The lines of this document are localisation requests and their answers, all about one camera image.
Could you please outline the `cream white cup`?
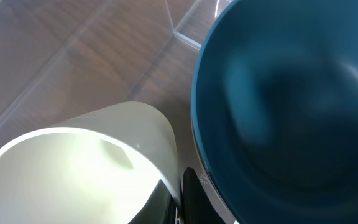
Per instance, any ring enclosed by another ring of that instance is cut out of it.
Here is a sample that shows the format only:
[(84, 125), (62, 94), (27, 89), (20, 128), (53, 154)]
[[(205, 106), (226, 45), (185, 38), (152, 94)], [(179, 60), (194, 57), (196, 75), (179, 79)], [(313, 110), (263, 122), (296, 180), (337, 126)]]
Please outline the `cream white cup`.
[(128, 101), (0, 148), (0, 223), (129, 223), (162, 181), (182, 210), (168, 119)]

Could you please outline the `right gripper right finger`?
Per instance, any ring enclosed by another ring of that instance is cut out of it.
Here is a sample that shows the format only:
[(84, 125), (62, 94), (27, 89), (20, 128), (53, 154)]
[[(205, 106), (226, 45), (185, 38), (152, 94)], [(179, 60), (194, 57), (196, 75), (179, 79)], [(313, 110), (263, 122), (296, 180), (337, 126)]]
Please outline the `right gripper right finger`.
[(182, 210), (185, 224), (224, 224), (191, 167), (183, 173)]

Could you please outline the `dark blue bowl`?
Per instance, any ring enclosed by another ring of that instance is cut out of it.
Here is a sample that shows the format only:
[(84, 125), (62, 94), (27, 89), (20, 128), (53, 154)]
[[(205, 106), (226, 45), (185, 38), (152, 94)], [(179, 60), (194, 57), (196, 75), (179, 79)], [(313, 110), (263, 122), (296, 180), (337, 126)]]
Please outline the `dark blue bowl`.
[(191, 94), (205, 170), (240, 223), (358, 223), (358, 0), (233, 1)]

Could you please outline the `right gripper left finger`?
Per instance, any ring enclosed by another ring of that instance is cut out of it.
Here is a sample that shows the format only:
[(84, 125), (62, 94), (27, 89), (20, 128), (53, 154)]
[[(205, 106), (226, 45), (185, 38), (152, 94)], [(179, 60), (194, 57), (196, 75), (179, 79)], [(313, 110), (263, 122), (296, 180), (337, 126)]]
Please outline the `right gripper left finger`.
[(129, 224), (175, 224), (176, 205), (160, 180), (148, 201)]

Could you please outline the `clear plastic storage bin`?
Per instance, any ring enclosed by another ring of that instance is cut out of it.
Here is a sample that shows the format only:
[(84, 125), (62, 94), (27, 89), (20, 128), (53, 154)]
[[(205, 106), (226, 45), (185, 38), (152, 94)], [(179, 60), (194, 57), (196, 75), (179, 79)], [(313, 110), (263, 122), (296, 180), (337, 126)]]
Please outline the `clear plastic storage bin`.
[(0, 147), (123, 101), (160, 110), (180, 169), (193, 168), (226, 223), (191, 136), (191, 81), (227, 1), (0, 0)]

